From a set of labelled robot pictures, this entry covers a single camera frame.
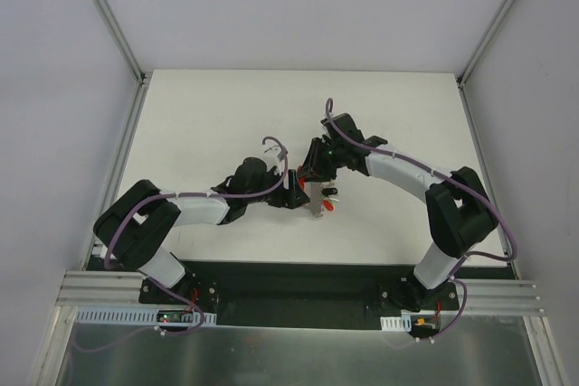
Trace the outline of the metal key holder red handle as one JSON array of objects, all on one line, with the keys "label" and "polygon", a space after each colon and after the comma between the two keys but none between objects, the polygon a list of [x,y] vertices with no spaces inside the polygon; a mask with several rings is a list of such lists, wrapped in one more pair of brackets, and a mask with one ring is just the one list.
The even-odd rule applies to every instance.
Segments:
[{"label": "metal key holder red handle", "polygon": [[323,184],[318,182],[305,182],[304,192],[309,197],[309,202],[302,208],[306,210],[313,218],[320,219],[323,216]]}]

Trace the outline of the black key fob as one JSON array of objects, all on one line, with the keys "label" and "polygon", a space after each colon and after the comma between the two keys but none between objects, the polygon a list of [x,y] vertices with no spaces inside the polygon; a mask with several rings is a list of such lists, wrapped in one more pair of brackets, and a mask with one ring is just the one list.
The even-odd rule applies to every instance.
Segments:
[{"label": "black key fob", "polygon": [[338,189],[336,188],[336,186],[333,182],[322,183],[320,185],[320,188],[321,188],[321,194],[323,196],[337,196],[338,195]]}]

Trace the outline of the red key tag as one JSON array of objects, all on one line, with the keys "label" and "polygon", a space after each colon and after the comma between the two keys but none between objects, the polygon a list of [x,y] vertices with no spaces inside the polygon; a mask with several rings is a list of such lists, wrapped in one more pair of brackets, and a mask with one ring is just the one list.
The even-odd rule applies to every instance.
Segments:
[{"label": "red key tag", "polygon": [[327,212],[332,212],[335,210],[335,201],[330,198],[324,198],[322,200],[322,205]]}]

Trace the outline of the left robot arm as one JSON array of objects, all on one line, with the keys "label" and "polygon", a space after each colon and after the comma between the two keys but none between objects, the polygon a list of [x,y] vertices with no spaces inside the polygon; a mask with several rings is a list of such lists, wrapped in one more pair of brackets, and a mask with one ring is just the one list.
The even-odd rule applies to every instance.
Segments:
[{"label": "left robot arm", "polygon": [[194,283],[193,274],[162,247],[172,229],[230,224],[258,202],[297,209],[309,203],[303,187],[295,170],[284,174],[258,157],[245,158],[234,174],[200,196],[179,197],[143,179],[101,214],[93,233],[123,269],[153,279],[163,297],[180,304],[189,298]]}]

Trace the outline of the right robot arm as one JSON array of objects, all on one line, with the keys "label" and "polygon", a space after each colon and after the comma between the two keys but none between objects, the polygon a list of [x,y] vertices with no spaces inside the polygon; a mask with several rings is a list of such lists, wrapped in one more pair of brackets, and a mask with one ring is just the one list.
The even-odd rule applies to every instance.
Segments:
[{"label": "right robot arm", "polygon": [[478,174],[467,166],[440,172],[381,137],[364,137],[347,113],[324,118],[321,125],[325,132],[312,139],[299,179],[327,183],[347,168],[393,184],[425,204],[432,243],[388,298],[411,312],[428,308],[466,254],[498,227]]}]

